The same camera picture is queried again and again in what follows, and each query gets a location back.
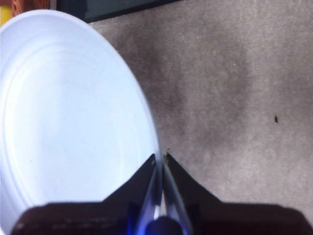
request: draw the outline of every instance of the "floor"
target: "floor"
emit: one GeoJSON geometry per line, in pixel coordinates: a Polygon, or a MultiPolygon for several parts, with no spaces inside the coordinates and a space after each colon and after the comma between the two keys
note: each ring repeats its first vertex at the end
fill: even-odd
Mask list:
{"type": "Polygon", "coordinates": [[[313,224],[311,0],[181,0],[90,25],[137,77],[162,150],[223,201],[313,224]]]}

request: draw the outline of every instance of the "white plate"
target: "white plate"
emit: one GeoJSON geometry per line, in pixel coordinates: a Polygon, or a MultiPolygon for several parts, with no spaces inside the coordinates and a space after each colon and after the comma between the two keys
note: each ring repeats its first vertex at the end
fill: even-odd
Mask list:
{"type": "Polygon", "coordinates": [[[30,11],[1,32],[1,227],[29,207],[99,201],[153,153],[144,95],[114,48],[68,14],[30,11]]]}

